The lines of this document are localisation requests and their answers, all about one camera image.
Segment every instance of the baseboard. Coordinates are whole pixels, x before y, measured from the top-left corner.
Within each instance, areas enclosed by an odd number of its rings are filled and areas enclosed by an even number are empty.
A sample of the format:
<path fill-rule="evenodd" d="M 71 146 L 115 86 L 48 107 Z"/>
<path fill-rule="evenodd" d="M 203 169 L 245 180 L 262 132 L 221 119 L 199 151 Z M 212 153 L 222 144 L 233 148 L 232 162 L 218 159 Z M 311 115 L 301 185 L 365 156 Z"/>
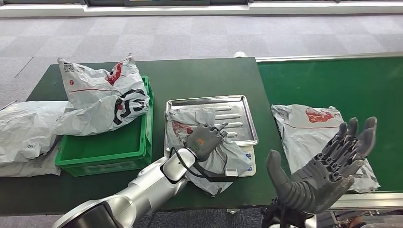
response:
<path fill-rule="evenodd" d="M 181 7 L 88 7 L 80 4 L 0 6 L 0 17 L 368 13 L 403 13 L 403 1 L 254 2 L 246 6 Z"/>

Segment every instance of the stainless steel tray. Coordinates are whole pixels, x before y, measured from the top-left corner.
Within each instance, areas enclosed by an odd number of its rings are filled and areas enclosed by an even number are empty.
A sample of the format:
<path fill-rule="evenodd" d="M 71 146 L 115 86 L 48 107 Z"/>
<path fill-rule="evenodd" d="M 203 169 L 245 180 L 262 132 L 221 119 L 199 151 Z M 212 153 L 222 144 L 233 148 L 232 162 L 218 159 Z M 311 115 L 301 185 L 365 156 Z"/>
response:
<path fill-rule="evenodd" d="M 222 122 L 228 122 L 229 124 L 224 130 L 228 133 L 228 137 L 238 146 L 258 144 L 258 136 L 250 115 L 248 101 L 243 95 L 170 100 L 166 103 L 167 112 L 182 107 L 212 108 L 216 114 L 215 125 L 218 126 Z"/>

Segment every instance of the plastic bag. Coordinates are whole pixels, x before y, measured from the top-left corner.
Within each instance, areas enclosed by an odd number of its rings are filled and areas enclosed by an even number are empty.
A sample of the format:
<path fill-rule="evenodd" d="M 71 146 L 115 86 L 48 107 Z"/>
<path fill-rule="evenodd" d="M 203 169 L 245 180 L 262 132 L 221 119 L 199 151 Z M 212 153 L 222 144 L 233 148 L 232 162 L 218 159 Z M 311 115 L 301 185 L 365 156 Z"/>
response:
<path fill-rule="evenodd" d="M 208 108 L 176 109 L 166 114 L 166 120 L 167 146 L 182 148 L 188 135 L 198 125 L 214 125 L 215 114 L 213 109 Z M 236 143 L 225 137 L 209 158 L 199 164 L 205 170 L 214 173 L 236 170 L 240 176 L 252 165 L 252 161 L 244 155 Z M 191 170 L 200 174 L 194 167 L 191 167 Z M 193 176 L 188 172 L 185 176 L 194 185 L 213 196 L 223 192 L 232 184 L 232 182 L 209 182 L 205 178 Z"/>
<path fill-rule="evenodd" d="M 321 152 L 326 143 L 338 132 L 339 125 L 344 122 L 340 112 L 334 107 L 272 105 L 271 111 L 277 121 L 291 173 L 301 169 Z M 350 190 L 364 193 L 375 191 L 380 187 L 367 159 L 354 177 L 354 184 Z"/>
<path fill-rule="evenodd" d="M 0 177 L 32 177 L 45 174 L 60 176 L 60 168 L 55 165 L 60 142 L 47 154 L 28 162 L 13 162 L 0 165 Z"/>
<path fill-rule="evenodd" d="M 67 101 L 29 101 L 0 111 L 0 163 L 28 162 L 46 154 L 56 139 Z"/>
<path fill-rule="evenodd" d="M 144 114 L 150 100 L 131 55 L 111 72 L 58 59 L 68 108 L 57 134 L 94 135 L 116 130 Z"/>

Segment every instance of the gray carpet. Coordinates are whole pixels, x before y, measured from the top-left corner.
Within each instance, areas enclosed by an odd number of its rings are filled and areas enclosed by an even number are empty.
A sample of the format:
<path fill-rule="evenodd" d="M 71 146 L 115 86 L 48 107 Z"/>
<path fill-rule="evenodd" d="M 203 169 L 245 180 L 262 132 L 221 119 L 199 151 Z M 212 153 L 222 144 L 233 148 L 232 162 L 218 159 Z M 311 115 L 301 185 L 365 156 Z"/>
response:
<path fill-rule="evenodd" d="M 0 107 L 24 101 L 57 57 L 110 62 L 129 52 L 136 60 L 160 60 L 237 51 L 253 57 L 403 51 L 403 15 L 1 18 Z M 0 217 L 0 228 L 47 228 L 57 218 Z M 258 209 L 161 212 L 151 227 L 253 228 L 259 219 Z"/>

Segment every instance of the green plastic crate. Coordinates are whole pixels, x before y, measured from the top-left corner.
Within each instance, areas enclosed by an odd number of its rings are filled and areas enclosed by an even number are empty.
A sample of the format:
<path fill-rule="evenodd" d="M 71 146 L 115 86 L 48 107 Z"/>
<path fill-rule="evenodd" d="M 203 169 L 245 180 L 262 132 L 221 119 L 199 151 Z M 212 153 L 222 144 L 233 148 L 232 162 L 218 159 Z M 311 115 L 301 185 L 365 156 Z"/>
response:
<path fill-rule="evenodd" d="M 71 175 L 86 176 L 142 169 L 151 164 L 154 95 L 142 76 L 150 97 L 147 113 L 112 132 L 63 137 L 55 164 Z"/>

